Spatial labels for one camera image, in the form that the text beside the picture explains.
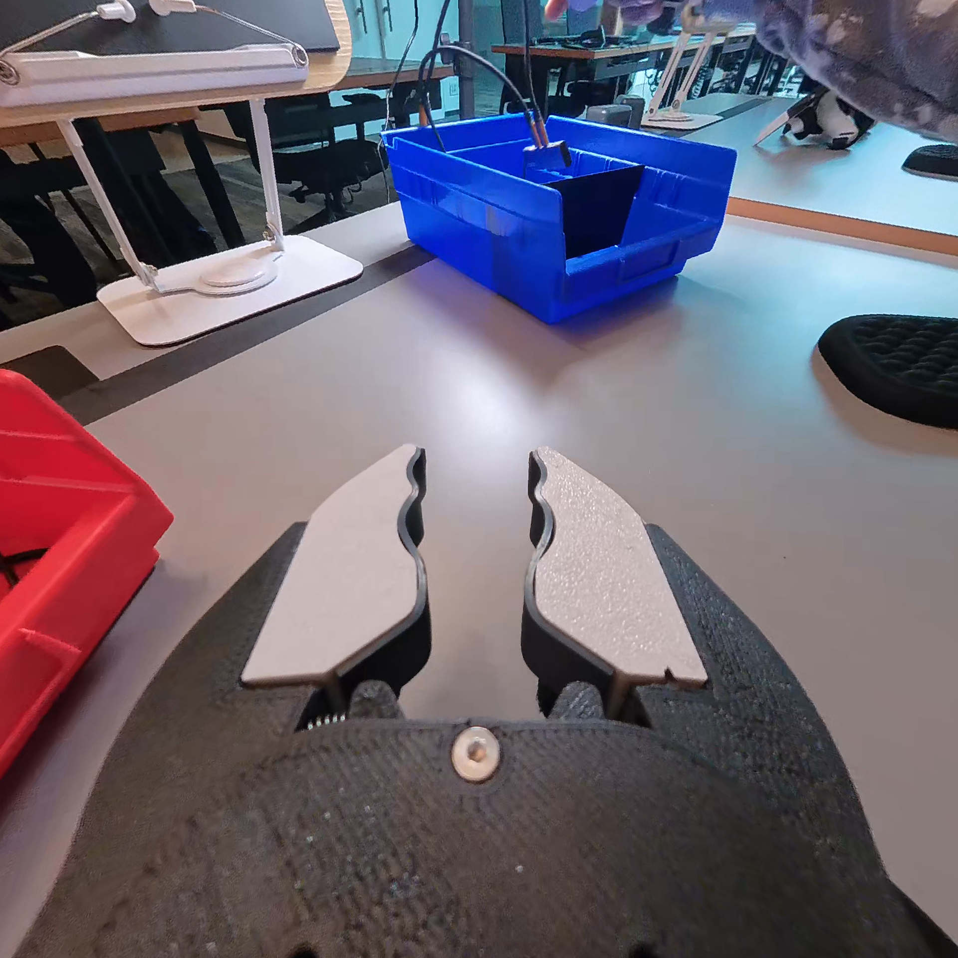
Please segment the red plastic bin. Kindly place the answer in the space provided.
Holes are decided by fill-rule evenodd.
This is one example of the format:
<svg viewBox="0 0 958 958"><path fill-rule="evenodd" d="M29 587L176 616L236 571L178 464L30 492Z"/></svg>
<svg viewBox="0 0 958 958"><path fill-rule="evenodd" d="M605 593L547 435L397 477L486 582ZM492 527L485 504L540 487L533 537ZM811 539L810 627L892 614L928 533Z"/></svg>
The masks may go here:
<svg viewBox="0 0 958 958"><path fill-rule="evenodd" d="M173 520L42 389L2 371L2 775L148 580Z"/></svg>

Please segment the person's right forearm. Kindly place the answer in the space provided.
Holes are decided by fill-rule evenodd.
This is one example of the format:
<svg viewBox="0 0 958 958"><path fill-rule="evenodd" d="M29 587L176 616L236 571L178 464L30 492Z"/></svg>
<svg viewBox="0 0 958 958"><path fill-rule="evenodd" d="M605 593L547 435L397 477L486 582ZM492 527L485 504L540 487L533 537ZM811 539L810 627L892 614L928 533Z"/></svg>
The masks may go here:
<svg viewBox="0 0 958 958"><path fill-rule="evenodd" d="M957 143L955 1L710 2L869 117Z"/></svg>

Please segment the black desk with wooden edge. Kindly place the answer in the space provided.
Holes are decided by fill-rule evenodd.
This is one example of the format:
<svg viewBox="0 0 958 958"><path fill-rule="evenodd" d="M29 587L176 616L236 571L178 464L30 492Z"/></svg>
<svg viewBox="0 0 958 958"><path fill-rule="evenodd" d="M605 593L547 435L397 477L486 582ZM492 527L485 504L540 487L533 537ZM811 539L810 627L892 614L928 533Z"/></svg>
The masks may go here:
<svg viewBox="0 0 958 958"><path fill-rule="evenodd" d="M198 117L201 107L329 92L353 43L342 2L2 2L2 146L57 140L64 121L108 130Z"/></svg>

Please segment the blue plastic bin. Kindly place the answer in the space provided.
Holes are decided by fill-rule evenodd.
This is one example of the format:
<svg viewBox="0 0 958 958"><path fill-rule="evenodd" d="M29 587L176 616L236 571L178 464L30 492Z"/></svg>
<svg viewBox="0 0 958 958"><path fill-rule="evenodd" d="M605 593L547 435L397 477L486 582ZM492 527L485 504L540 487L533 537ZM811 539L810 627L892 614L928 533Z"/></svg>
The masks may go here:
<svg viewBox="0 0 958 958"><path fill-rule="evenodd" d="M519 114L384 133L409 238L547 324L677 276L722 228L736 150Z"/></svg>

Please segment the wooden background desk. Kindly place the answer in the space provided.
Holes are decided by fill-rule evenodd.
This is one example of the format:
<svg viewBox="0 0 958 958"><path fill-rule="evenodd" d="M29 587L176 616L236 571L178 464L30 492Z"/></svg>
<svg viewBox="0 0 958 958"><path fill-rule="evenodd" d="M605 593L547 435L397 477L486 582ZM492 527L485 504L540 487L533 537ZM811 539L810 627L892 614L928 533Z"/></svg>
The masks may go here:
<svg viewBox="0 0 958 958"><path fill-rule="evenodd" d="M567 81L607 81L630 77L648 69L664 69L681 36L680 33L673 33L666 37L641 39L635 36L601 36L597 30L590 33L595 35L593 39L582 40L579 36L544 37L532 43L530 62L533 79L538 81L543 76L558 73ZM706 64L711 66L722 53L749 49L755 35L755 27L751 24L742 24L734 29L718 29L707 47L710 52L706 54ZM682 61L697 52L704 41L704 31L693 33L683 50ZM506 58L509 78L525 77L524 46L521 42L495 44L490 51Z"/></svg>

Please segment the black and white headset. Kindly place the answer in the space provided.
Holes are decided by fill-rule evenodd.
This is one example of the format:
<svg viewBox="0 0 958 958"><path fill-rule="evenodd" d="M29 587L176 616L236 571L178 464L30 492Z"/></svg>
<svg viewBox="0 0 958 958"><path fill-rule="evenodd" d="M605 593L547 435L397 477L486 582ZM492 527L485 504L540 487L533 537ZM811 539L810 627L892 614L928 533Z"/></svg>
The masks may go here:
<svg viewBox="0 0 958 958"><path fill-rule="evenodd" d="M766 126L758 135L758 147L775 134L797 141L817 138L829 150L848 150L876 124L855 106L818 85Z"/></svg>

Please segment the large black wrist rest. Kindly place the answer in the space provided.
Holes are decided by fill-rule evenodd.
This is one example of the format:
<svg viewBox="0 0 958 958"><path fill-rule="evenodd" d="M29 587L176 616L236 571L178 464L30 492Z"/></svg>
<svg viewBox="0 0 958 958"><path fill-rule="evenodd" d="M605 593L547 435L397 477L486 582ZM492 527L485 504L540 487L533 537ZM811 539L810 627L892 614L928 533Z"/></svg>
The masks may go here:
<svg viewBox="0 0 958 958"><path fill-rule="evenodd" d="M843 318L817 351L858 400L914 423L957 429L957 319L866 314Z"/></svg>

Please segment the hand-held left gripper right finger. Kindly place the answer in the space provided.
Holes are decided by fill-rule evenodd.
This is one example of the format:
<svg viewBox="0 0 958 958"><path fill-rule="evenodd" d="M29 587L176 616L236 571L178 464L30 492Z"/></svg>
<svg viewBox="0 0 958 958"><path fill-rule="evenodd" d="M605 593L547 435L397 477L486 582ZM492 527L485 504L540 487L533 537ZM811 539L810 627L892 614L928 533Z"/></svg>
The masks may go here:
<svg viewBox="0 0 958 958"><path fill-rule="evenodd" d="M698 693L710 679L640 513L549 447L530 452L533 555L521 653L548 717L562 692L591 686L600 716L626 715L637 689Z"/></svg>

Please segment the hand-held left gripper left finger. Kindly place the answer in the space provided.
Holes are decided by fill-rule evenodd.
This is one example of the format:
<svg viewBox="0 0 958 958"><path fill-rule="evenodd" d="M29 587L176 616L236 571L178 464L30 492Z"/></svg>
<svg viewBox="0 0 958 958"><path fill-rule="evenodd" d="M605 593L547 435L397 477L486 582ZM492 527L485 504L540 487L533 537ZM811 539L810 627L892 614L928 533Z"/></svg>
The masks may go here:
<svg viewBox="0 0 958 958"><path fill-rule="evenodd" d="M402 445L303 525L240 673L249 689L308 690L297 722L341 722L364 682L397 697L425 667L425 449Z"/></svg>

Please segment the black office chair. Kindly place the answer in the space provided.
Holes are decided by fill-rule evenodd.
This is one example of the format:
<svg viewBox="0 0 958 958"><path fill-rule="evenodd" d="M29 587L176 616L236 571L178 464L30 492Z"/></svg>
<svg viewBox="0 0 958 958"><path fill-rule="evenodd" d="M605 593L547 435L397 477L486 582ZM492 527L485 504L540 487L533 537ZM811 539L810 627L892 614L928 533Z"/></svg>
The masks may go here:
<svg viewBox="0 0 958 958"><path fill-rule="evenodd" d="M375 93L344 96L334 105L328 93L277 98L267 103L277 181L292 185L299 203L318 196L324 209L301 222L295 233L345 219L365 181L384 174L387 162L365 126L386 118L387 101Z"/></svg>

